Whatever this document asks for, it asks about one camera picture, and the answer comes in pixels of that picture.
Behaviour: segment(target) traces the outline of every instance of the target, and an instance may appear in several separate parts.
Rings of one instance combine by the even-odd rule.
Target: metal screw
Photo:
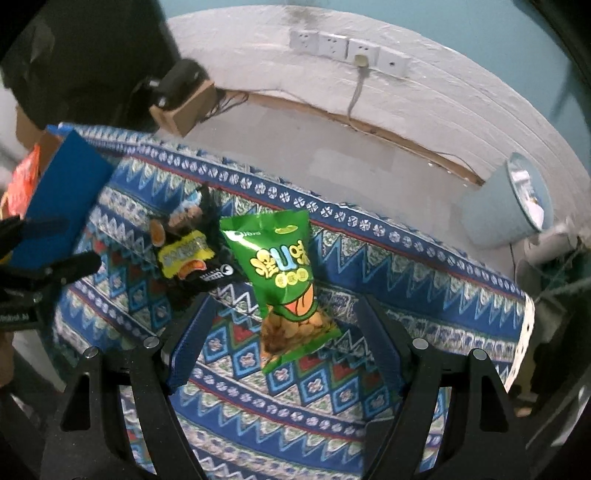
[[[424,338],[415,338],[413,340],[413,347],[417,350],[426,350],[429,347],[429,342],[427,342]]]
[[[144,340],[144,347],[146,348],[156,348],[160,344],[160,339],[158,337],[148,337]]]
[[[84,356],[86,358],[94,358],[99,354],[99,351],[100,350],[97,347],[91,346],[84,350]]]
[[[480,349],[480,348],[476,348],[474,349],[474,351],[472,352],[472,354],[474,355],[474,357],[477,360],[486,360],[487,354],[484,350]]]

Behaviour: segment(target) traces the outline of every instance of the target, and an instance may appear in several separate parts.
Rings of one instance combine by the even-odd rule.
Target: wall socket
[[[318,32],[290,30],[290,48],[300,53],[318,54]]]
[[[333,60],[345,61],[347,59],[347,44],[349,39],[344,35],[332,33],[318,33],[318,55],[329,57]]]
[[[394,77],[405,77],[409,63],[410,57],[408,55],[391,48],[381,47],[375,68]]]
[[[374,67],[378,61],[379,45],[365,40],[349,39],[349,48],[347,50],[347,61],[355,63],[356,55],[364,55],[368,59],[368,66]]]

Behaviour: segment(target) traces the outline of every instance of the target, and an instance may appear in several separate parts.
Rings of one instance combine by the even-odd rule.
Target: red snack bag
[[[19,163],[12,174],[12,181],[6,191],[9,215],[25,216],[27,207],[39,182],[39,145]]]

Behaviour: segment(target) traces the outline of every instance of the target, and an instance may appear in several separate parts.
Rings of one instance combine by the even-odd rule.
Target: patterned tablecloth
[[[66,132],[67,125],[61,130]],[[264,375],[258,306],[248,284],[213,292],[217,317],[189,382],[173,406],[212,478],[356,479],[364,425],[392,414],[356,325],[355,300],[371,292],[392,321],[438,348],[482,348],[508,388],[527,347],[533,303],[511,280],[415,229],[352,205],[337,205],[253,167],[157,137],[107,127],[76,127],[118,167],[89,213],[77,251],[103,265],[62,296],[48,335],[53,358],[74,365],[89,345],[129,349],[159,334],[174,314],[155,264],[148,215],[172,211],[208,182],[222,215],[307,209],[319,302],[339,322],[340,339]],[[424,452],[431,467],[449,393],[442,389]],[[137,462],[152,470],[134,401],[122,404]]]

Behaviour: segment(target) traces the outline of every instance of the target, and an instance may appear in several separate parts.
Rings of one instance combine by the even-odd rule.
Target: light blue bucket
[[[544,209],[541,229],[531,220],[517,195],[509,172],[510,164],[517,164],[530,174],[535,195]],[[554,223],[552,199],[542,175],[532,162],[518,153],[513,153],[508,161],[497,168],[479,190],[466,194],[461,208],[462,225],[477,247],[508,245],[546,230]]]

